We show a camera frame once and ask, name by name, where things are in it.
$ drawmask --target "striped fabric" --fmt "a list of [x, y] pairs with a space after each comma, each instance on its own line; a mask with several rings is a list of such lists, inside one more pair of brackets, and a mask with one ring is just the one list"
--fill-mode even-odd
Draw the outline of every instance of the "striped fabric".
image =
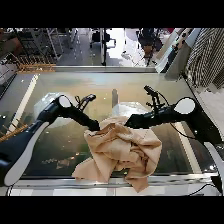
[[186, 74], [197, 87], [224, 84], [224, 29], [202, 28], [187, 62]]

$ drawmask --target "peach towel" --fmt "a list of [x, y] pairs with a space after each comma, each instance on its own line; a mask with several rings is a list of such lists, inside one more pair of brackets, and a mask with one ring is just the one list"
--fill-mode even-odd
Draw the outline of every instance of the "peach towel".
[[100, 123], [100, 131], [85, 131], [93, 159], [80, 163], [72, 176], [108, 183], [111, 173], [130, 168], [125, 180], [137, 192], [148, 187], [147, 176], [159, 161], [162, 143], [151, 129], [125, 127], [127, 117], [111, 117]]

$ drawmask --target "white circular joint cover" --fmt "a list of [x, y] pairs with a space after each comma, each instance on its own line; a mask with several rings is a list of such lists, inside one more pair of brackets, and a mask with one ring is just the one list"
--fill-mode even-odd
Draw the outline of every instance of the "white circular joint cover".
[[66, 96], [60, 96], [59, 103], [61, 104], [62, 107], [65, 107], [65, 108], [71, 107], [71, 103]]
[[180, 114], [190, 114], [195, 109], [195, 102], [191, 98], [179, 100], [174, 110]]

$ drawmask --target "person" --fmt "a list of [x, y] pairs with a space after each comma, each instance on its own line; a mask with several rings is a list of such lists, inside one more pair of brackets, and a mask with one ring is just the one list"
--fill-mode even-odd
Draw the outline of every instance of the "person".
[[22, 52], [22, 45], [17, 37], [14, 35], [4, 39], [4, 30], [0, 28], [0, 58], [7, 53], [13, 53], [18, 56]]

